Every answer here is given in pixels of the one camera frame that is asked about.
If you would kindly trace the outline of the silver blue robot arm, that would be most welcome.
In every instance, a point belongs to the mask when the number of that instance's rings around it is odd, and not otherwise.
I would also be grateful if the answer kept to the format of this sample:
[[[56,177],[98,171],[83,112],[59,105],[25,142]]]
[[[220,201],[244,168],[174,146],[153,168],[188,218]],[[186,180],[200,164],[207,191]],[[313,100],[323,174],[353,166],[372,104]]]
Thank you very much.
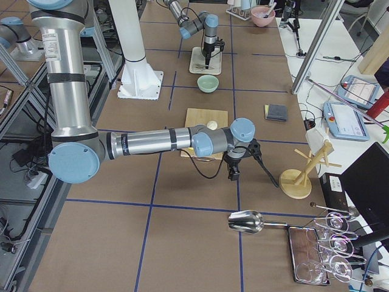
[[[179,1],[163,1],[167,9],[173,14],[179,26],[182,39],[187,40],[198,32],[202,32],[203,45],[199,48],[198,53],[192,53],[194,57],[204,59],[204,65],[198,65],[198,69],[214,69],[210,66],[211,61],[216,57],[221,57],[224,50],[225,42],[218,36],[219,18],[217,15],[207,11],[196,14],[194,19],[184,12],[189,7],[181,7]]]
[[[254,139],[255,126],[246,118],[231,126],[211,130],[205,125],[140,131],[130,134],[99,133],[91,122],[83,69],[81,33],[87,31],[92,14],[88,1],[27,1],[32,22],[40,28],[44,43],[47,81],[50,85],[56,126],[51,134],[53,149],[48,164],[60,180],[76,184],[91,179],[103,161],[119,156],[145,155],[193,148],[206,157],[223,153],[229,179],[237,180],[242,158],[253,156],[262,162],[260,145]],[[162,71],[154,71],[146,60],[134,1],[112,1],[110,8],[125,61],[119,97],[159,97]]]

